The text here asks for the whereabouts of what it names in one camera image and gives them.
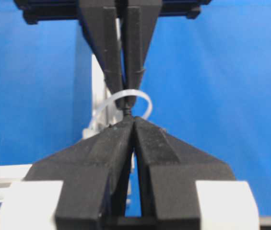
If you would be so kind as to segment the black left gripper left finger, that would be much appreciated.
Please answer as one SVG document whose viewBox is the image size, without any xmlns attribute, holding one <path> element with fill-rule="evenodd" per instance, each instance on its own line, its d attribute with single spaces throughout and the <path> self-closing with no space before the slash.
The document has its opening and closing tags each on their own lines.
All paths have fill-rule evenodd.
<svg viewBox="0 0 271 230">
<path fill-rule="evenodd" d="M 27 181 L 62 180 L 55 221 L 59 230 L 99 230 L 125 213 L 133 117 L 35 162 Z"/>
</svg>

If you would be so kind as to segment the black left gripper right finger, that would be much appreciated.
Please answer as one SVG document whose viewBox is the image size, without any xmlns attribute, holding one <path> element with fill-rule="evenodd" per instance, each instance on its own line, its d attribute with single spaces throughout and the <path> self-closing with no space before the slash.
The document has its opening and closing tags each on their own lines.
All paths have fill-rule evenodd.
<svg viewBox="0 0 271 230">
<path fill-rule="evenodd" d="M 200 229 L 196 180 L 234 181 L 231 168 L 142 118 L 133 134 L 141 214 L 154 217 L 159 230 Z"/>
</svg>

